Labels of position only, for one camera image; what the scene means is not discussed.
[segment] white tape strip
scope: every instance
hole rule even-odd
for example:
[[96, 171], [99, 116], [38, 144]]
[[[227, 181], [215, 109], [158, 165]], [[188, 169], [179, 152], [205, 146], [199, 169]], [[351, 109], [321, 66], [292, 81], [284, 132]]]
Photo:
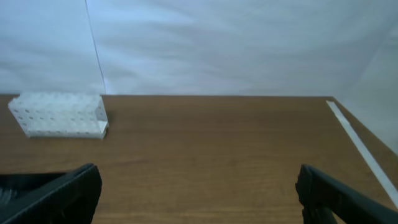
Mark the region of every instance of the white tape strip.
[[394, 204], [398, 208], [398, 191], [397, 191], [397, 189], [394, 187], [394, 185], [391, 183], [390, 179], [388, 179], [388, 176], [384, 173], [384, 171], [381, 169], [381, 167], [379, 166], [377, 161], [373, 158], [372, 154], [369, 152], [367, 147], [363, 144], [361, 139], [358, 137], [358, 135], [354, 131], [353, 127], [351, 127], [351, 125], [349, 124], [347, 119], [344, 117], [344, 115], [338, 109], [335, 102], [332, 102], [332, 101], [326, 101], [326, 102], [328, 103], [330, 109], [336, 115], [337, 119], [340, 121], [343, 128], [346, 130], [348, 136], [354, 142], [359, 153], [361, 153], [362, 157], [364, 158], [364, 160], [366, 161], [368, 166], [373, 171], [373, 174], [379, 180], [380, 184], [384, 187], [384, 190], [386, 190], [388, 196], [390, 196], [392, 202], [394, 202]]

